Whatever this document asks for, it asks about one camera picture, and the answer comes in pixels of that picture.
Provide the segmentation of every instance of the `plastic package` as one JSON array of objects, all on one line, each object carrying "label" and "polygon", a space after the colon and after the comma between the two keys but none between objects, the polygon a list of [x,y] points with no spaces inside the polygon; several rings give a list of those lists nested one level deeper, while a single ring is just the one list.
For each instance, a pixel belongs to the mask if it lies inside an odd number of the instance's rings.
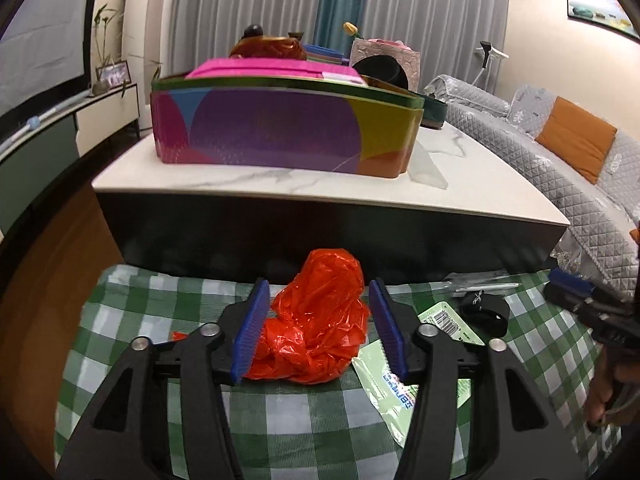
[{"label": "plastic package", "polygon": [[438,292],[463,296],[457,291],[467,287],[488,285],[494,296],[506,296],[513,292],[514,283],[506,270],[489,270],[485,272],[452,272],[443,282],[438,284]]},{"label": "plastic package", "polygon": [[[452,339],[484,345],[462,318],[445,301],[421,313],[421,322],[431,323],[449,334]],[[360,383],[371,403],[380,412],[394,440],[402,447],[409,432],[414,413],[418,386],[405,386],[389,370],[382,343],[374,341],[363,347],[353,359]],[[471,380],[458,380],[458,407],[471,397]]]},{"label": "plastic package", "polygon": [[249,379],[315,384],[340,376],[367,335],[359,262],[342,249],[312,251],[300,273],[273,300]]}]

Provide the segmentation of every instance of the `white curtain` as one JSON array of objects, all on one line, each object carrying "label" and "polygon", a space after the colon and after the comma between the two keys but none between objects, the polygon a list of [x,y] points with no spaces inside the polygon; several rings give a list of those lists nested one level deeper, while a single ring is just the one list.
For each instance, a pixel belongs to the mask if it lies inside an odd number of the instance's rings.
[{"label": "white curtain", "polygon": [[314,35],[319,0],[174,0],[167,73],[192,70],[211,57],[226,57],[251,23],[270,36]]},{"label": "white curtain", "polygon": [[[502,49],[509,0],[365,0],[361,33],[400,40],[420,52],[420,91],[437,75],[473,82],[482,58],[481,40]],[[495,89],[499,63],[478,86]]]}]

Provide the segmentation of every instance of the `wooden floor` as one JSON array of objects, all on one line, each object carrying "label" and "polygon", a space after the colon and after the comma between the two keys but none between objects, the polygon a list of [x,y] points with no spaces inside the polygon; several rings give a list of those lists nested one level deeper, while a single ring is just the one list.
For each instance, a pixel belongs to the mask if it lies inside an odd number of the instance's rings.
[{"label": "wooden floor", "polygon": [[49,472],[58,390],[82,304],[102,270],[121,260],[87,183],[31,245],[0,300],[0,404]]}]

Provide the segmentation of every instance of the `red plastic bag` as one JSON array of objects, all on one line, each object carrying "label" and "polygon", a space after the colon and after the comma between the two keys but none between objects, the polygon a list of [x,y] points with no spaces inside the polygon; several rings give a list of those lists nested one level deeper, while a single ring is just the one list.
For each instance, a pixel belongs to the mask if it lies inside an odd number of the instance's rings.
[{"label": "red plastic bag", "polygon": [[264,323],[246,377],[315,384],[340,376],[367,335],[363,290],[360,264],[347,251],[312,251],[273,300],[278,317]]}]

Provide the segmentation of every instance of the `framed picture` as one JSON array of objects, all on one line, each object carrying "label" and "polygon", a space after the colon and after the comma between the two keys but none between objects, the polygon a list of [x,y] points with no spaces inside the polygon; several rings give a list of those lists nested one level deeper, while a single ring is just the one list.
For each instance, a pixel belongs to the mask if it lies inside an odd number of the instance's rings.
[{"label": "framed picture", "polygon": [[109,83],[110,88],[131,83],[129,64],[126,61],[102,67],[100,81]]},{"label": "framed picture", "polygon": [[567,15],[606,27],[635,40],[640,36],[617,0],[566,0]]}]

